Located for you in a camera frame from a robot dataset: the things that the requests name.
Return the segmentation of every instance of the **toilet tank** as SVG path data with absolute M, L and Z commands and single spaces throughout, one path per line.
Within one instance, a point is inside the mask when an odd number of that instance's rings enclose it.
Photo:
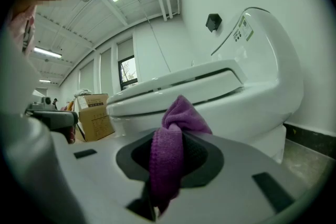
M 212 60 L 235 59 L 247 80 L 244 87 L 274 85 L 272 94 L 293 109 L 303 98 L 298 55 L 280 22 L 270 12 L 247 8 L 237 14 L 221 34 L 222 43 Z

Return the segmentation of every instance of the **floor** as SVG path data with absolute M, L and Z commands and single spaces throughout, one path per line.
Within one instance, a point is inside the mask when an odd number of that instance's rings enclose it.
M 282 166 L 301 178 L 309 188 L 325 179 L 336 164 L 334 159 L 291 140 L 286 140 L 283 156 Z

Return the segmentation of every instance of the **toilet bowl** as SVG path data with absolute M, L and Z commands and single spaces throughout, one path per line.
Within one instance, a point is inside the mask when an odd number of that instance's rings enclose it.
M 303 80 L 296 51 L 280 22 L 247 8 L 224 27 L 212 61 L 123 90 L 108 99 L 119 135 L 161 126 L 167 108 L 184 95 L 213 134 L 249 144 L 281 163 L 283 122 L 299 107 Z

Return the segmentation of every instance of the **window frame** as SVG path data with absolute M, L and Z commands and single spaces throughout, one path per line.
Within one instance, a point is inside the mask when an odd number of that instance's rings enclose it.
M 122 67 L 121 67 L 121 65 L 122 65 L 123 62 L 126 62 L 130 59 L 133 59 L 133 58 L 135 59 L 134 55 L 118 61 L 119 83 L 120 83 L 120 90 L 121 91 L 124 90 L 125 86 L 138 82 L 138 78 L 122 82 Z

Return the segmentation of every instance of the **cardboard box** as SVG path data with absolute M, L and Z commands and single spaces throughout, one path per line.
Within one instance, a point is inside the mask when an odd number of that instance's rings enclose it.
M 82 95 L 76 98 L 75 112 L 78 113 L 78 127 L 85 141 L 96 141 L 114 132 L 106 113 L 107 94 Z

